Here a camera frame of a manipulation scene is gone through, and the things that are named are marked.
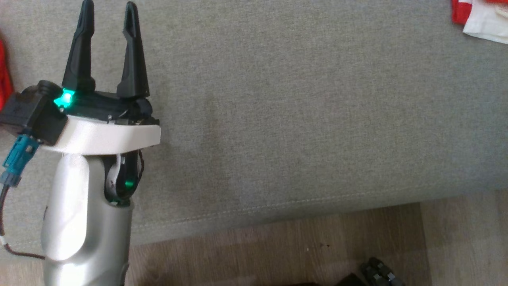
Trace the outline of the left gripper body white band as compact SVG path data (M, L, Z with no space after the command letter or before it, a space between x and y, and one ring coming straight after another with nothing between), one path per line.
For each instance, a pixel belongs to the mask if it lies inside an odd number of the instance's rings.
M157 124L121 119L109 120L109 111L120 115L139 115L136 102L120 100L113 93L64 89L63 102L56 103L39 91L39 139L47 150L80 155L115 155L160 143Z

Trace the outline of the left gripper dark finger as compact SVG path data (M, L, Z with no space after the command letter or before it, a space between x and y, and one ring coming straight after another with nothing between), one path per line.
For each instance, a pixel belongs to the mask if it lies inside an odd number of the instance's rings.
M127 45L122 77L117 85L116 94L121 99L146 98L150 95L146 62L138 8L132 1L126 4L122 33Z
M94 2L82 2L77 27L62 78L62 87L73 91L92 92L96 81L91 76L91 38L94 35Z

